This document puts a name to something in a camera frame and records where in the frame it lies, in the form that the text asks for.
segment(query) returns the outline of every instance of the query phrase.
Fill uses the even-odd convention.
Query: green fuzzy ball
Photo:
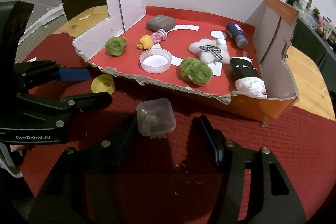
[[[196,58],[185,58],[181,62],[181,76],[184,80],[203,86],[212,79],[212,69]]]
[[[112,37],[105,44],[106,51],[113,56],[120,56],[126,48],[126,38]]]

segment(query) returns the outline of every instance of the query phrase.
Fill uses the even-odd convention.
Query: white fluffy toy
[[[198,42],[191,43],[188,50],[199,56],[199,60],[206,64],[214,62],[230,63],[230,55],[227,50],[225,39],[201,39]]]

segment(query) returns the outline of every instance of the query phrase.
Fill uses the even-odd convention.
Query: blue paint bottle
[[[239,48],[245,48],[247,46],[247,39],[241,27],[237,23],[231,21],[227,26],[226,30],[229,36],[236,42]]]

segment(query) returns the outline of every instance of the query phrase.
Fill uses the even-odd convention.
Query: white tissue paper
[[[246,77],[236,81],[236,89],[249,96],[267,98],[265,83],[257,77]]]

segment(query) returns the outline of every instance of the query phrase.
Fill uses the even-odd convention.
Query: plaid ribbon bow
[[[200,46],[199,48],[204,52],[211,52],[215,58],[222,61],[223,57],[220,55],[222,50],[220,48],[211,45]]]

